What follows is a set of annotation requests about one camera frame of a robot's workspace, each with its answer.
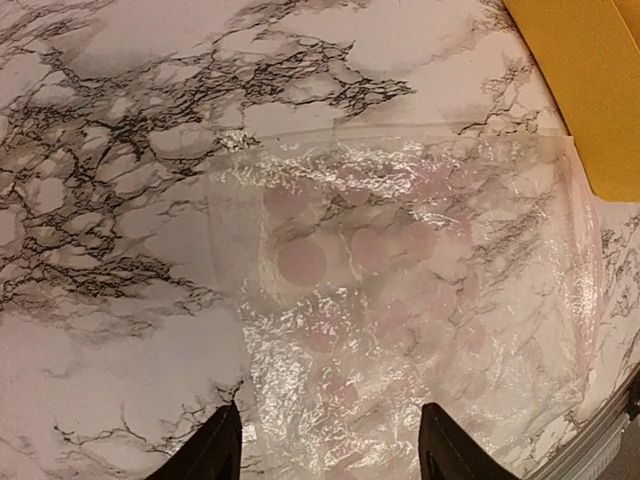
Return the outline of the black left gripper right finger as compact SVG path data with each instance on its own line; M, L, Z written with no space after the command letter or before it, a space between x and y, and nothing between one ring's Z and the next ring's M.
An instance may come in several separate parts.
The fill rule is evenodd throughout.
M422 480L510 480L510 472L434 402L422 406L418 453Z

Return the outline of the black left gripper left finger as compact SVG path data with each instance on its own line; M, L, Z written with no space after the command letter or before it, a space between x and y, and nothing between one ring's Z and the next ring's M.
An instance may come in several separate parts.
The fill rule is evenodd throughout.
M220 407L176 454L179 479L240 478L242 425L235 403Z

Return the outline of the clear zip top bag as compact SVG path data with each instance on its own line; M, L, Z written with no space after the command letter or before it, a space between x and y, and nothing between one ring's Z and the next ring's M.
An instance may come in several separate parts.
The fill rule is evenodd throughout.
M214 157L264 479L416 479L437 403L508 468L579 404L601 247L566 136L364 130Z

